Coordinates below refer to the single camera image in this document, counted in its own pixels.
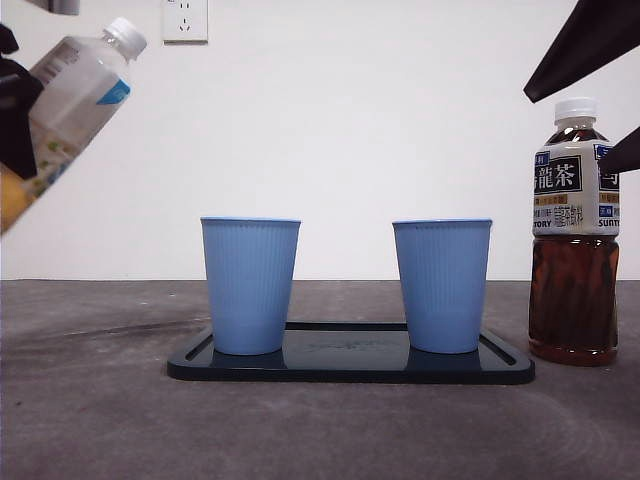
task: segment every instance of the concrete surface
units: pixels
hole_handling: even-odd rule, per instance
[[[526,350],[526,282],[485,326]],[[3,479],[637,479],[640,282],[611,367],[518,386],[183,382],[204,282],[2,283]],[[296,282],[292,320],[402,321],[397,282]]]

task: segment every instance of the ribbed cup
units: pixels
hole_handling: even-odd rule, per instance
[[[411,345],[435,353],[478,348],[489,219],[394,222]]]
[[[201,221],[215,349],[234,355],[280,349],[301,222]]]

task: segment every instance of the white bottle cap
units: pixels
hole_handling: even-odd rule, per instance
[[[556,103],[556,122],[563,118],[593,117],[596,118],[596,99],[591,97],[568,98]]]
[[[104,31],[118,40],[126,55],[134,60],[147,46],[144,35],[126,18],[116,18]]]

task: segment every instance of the electrical outlet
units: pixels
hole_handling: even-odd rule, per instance
[[[165,0],[164,43],[207,43],[209,0]]]

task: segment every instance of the black tray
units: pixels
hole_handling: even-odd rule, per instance
[[[226,355],[211,329],[167,362],[180,380],[518,384],[535,377],[534,363],[483,331],[478,350],[445,355],[411,348],[406,323],[287,322],[282,349]]]

